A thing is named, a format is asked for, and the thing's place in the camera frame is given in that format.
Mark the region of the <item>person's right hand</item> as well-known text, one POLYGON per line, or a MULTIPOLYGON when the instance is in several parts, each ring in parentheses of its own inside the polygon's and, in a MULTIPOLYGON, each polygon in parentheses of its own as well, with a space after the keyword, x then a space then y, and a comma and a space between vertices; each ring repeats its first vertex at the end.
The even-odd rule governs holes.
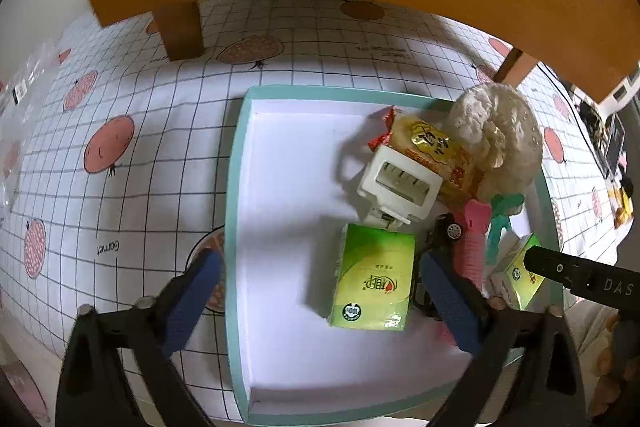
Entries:
POLYGON ((639 373, 639 358, 616 355, 613 340, 622 338, 622 332, 616 332, 620 314, 611 315, 605 322, 606 330, 611 334, 608 347, 604 348, 596 361, 596 372, 599 377, 589 404, 590 417, 603 415, 614 403, 620 399, 623 385, 629 384, 637 378, 639 373))

